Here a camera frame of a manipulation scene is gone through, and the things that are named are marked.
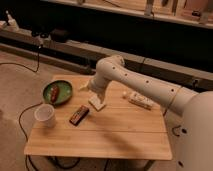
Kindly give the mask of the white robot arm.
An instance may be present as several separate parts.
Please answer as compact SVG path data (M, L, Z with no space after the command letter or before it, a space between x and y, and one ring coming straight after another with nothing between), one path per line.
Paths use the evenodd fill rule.
M117 81L182 116L176 171L213 171L213 91L198 93L124 67L122 56L100 59L95 75L81 90L101 102L111 81Z

